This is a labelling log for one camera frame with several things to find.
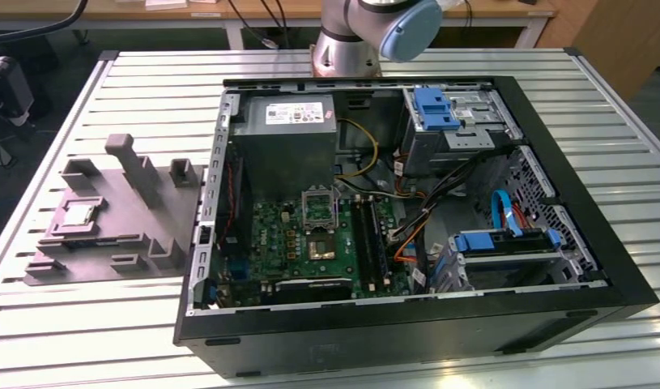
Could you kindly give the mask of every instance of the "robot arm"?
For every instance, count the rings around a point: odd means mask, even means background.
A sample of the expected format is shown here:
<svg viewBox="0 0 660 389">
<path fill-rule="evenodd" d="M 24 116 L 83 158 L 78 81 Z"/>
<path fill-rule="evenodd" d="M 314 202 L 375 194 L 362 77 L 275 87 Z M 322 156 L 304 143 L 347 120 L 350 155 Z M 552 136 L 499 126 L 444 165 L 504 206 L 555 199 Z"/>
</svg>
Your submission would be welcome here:
<svg viewBox="0 0 660 389">
<path fill-rule="evenodd" d="M 379 55 L 395 62 L 412 60 L 434 40 L 440 22 L 436 0 L 326 0 L 315 75 L 379 75 Z"/>
<path fill-rule="evenodd" d="M 11 57 L 0 57 L 0 116 L 22 126 L 34 101 L 20 64 Z"/>
</svg>

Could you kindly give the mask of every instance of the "slotted metal table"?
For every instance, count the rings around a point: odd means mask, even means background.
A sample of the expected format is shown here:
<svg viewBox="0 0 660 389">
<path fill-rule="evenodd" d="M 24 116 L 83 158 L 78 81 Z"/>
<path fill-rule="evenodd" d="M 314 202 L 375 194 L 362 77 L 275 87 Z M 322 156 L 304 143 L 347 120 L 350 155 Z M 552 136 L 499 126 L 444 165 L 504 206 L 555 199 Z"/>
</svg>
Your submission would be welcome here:
<svg viewBox="0 0 660 389">
<path fill-rule="evenodd" d="M 438 49 L 384 75 L 514 75 L 660 298 L 660 143 L 582 57 Z M 100 169 L 128 132 L 155 165 L 207 164 L 224 79 L 310 76 L 307 51 L 119 53 L 99 61 L 0 237 L 2 387 L 660 387 L 660 304 L 543 353 L 227 382 L 172 345 L 180 278 L 28 287 L 70 157 Z"/>
</svg>

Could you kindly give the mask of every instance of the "power supply label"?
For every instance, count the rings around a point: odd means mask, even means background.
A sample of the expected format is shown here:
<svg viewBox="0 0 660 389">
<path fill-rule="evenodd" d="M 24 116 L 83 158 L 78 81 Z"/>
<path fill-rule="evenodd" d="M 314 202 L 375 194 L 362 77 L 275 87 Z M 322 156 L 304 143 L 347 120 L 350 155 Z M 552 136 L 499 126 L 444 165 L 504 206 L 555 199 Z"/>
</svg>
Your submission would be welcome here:
<svg viewBox="0 0 660 389">
<path fill-rule="evenodd" d="M 324 121 L 320 102 L 267 105 L 264 124 L 310 124 Z"/>
</svg>

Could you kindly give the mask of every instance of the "motherboard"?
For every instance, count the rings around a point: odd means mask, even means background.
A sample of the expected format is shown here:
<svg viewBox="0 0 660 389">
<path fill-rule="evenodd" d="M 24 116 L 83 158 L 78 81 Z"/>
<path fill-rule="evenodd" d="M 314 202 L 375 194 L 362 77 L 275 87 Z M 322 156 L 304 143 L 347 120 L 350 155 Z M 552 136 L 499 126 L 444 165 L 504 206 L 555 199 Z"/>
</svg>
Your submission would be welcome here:
<svg viewBox="0 0 660 389">
<path fill-rule="evenodd" d="M 396 226 L 390 199 L 308 200 L 255 203 L 251 255 L 230 263 L 234 305 L 271 303 L 267 297 L 284 296 L 284 289 L 291 290 L 284 302 L 324 300 L 319 294 L 347 299 L 408 295 L 406 268 L 390 255 L 396 250 L 388 242 Z M 308 229 L 310 220 L 332 218 L 334 228 Z"/>
</svg>

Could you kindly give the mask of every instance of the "3d printed tray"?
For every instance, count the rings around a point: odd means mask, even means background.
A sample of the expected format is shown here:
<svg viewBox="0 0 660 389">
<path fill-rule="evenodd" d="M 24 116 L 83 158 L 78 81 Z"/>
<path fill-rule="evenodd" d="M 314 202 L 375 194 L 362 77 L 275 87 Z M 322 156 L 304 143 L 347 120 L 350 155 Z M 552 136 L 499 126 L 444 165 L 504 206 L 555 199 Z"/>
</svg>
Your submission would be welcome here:
<svg viewBox="0 0 660 389">
<path fill-rule="evenodd" d="M 68 162 L 62 177 L 70 188 L 26 269 L 28 285 L 183 275 L 203 167 L 172 160 L 155 168 L 132 144 L 131 135 L 107 140 L 123 170 Z"/>
</svg>

